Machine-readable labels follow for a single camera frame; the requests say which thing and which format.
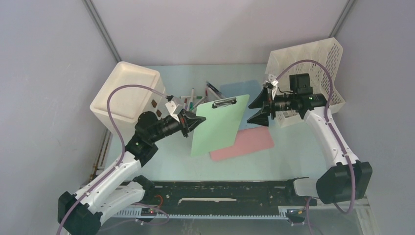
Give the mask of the green clipboard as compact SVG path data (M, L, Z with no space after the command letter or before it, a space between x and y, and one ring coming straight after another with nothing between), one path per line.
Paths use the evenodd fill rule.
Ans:
M196 115L206 120L193 131L192 157L232 146L250 96L228 97L199 105Z

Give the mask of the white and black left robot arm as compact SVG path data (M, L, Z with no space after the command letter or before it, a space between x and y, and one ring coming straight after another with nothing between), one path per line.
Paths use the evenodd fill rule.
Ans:
M71 235L95 235L101 226L120 210L136 202L149 204L154 200L154 184L140 175L124 189L118 187L130 176L139 173L158 150L156 142L177 132L184 137L205 117L184 109L178 119L166 116L159 119L153 112L144 112L135 125L135 133L109 168L76 193L63 193L58 199L57 234L62 229Z

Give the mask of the blue clipboard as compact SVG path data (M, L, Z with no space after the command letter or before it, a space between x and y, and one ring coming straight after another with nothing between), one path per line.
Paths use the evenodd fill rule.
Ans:
M251 124L247 123L247 120L256 114L259 109L249 109L248 105L251 104L261 93L263 87L260 85L260 83L257 80L249 80L244 82L237 82L237 83L231 83L222 85L220 87L220 92L225 97L233 97L233 96L240 96L240 95L249 95L249 99L245 108L245 112L243 114L241 123L239 125L239 131L240 130L246 130L246 129L252 129L260 127L260 125L257 124Z

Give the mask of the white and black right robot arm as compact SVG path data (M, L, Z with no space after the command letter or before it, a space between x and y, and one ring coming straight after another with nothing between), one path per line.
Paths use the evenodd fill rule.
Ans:
M271 119L282 111L294 111L311 128L323 152L327 171L318 179L297 178L285 190L285 200L298 204L305 196L319 198L324 204L362 199L372 176L372 167L362 162L339 134L331 110L323 94L315 94L309 74L290 75L290 91L277 95L278 81L269 74L263 89L249 109L258 112L247 123L269 126Z

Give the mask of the pink clipboard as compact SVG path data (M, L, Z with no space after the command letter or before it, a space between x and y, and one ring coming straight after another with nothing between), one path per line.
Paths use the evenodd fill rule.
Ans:
M267 127L257 127L238 131L232 146L210 152L213 161L221 161L257 151L270 149L275 146L274 140Z

